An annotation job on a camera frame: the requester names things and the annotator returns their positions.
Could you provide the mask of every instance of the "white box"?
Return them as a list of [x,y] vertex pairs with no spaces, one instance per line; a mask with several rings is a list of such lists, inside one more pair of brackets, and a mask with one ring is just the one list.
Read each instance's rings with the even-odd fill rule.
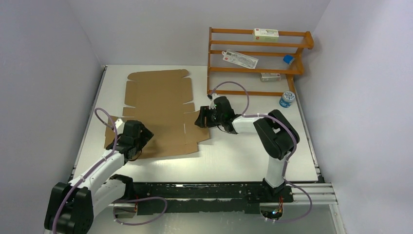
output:
[[278,30],[275,29],[263,29],[254,28],[254,40],[262,42],[277,42],[278,41]]
[[279,73],[261,73],[262,82],[280,81],[281,75]]

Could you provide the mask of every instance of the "blue cap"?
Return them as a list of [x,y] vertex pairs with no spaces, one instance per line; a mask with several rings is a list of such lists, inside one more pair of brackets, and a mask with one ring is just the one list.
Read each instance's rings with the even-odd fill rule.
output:
[[294,57],[291,55],[286,55],[282,60],[288,63],[288,65],[291,65],[291,63],[294,61]]

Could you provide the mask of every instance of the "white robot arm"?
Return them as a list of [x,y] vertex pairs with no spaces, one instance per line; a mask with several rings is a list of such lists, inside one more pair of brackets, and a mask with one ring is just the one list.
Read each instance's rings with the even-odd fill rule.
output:
[[225,96],[213,94],[208,97],[211,104],[201,106],[195,125],[202,128],[222,126],[225,132],[230,134],[257,133],[269,154],[264,182],[272,188],[273,193],[283,189],[285,186],[285,178],[283,178],[285,160],[294,148],[294,142],[285,128],[292,133],[296,143],[300,141],[298,133],[284,115],[279,110],[256,115],[256,117],[237,115]]
[[[115,146],[112,142],[85,173],[53,187],[44,220],[45,229],[52,230],[57,218],[57,232],[85,234],[93,219],[113,201],[135,199],[132,178],[112,174],[128,161],[136,160],[137,153],[153,137],[153,133],[137,120],[125,123],[118,120],[115,127],[118,130],[123,127],[123,134],[118,135]],[[56,217],[62,203],[64,207]]]

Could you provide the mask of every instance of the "tabletop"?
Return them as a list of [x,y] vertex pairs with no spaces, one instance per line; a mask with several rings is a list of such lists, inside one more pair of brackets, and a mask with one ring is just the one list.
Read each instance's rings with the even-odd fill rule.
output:
[[[127,76],[133,72],[187,69],[192,79],[193,102],[198,110],[209,105],[206,97],[207,67],[180,65],[109,65],[97,94],[95,107],[101,107],[113,116],[122,116]],[[214,73],[210,87],[223,81],[236,81],[247,90],[288,90],[285,79],[263,83],[260,74]],[[233,84],[224,84],[220,89],[241,90]],[[227,96],[235,113],[241,113],[246,105],[246,96]],[[286,179],[290,181],[317,181],[310,146],[296,102],[282,108],[280,97],[250,96],[247,114],[268,113],[279,109],[300,135],[297,150],[290,158]],[[87,126],[75,163],[74,176],[80,175],[102,156],[105,126],[93,116]],[[134,182],[224,182],[262,181],[268,166],[268,154],[257,134],[227,134],[217,128],[210,129],[210,139],[199,143],[198,152],[162,158],[139,159],[128,162],[116,174],[132,177]]]

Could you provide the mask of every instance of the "flattened cardboard box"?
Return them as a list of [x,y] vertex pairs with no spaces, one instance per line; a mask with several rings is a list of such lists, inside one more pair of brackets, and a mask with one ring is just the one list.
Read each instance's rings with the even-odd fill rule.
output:
[[[141,121],[153,138],[139,158],[184,155],[198,151],[198,142],[209,139],[209,130],[194,124],[199,111],[192,101],[191,78],[187,70],[136,72],[128,76],[124,121]],[[114,133],[106,129],[105,146]]]

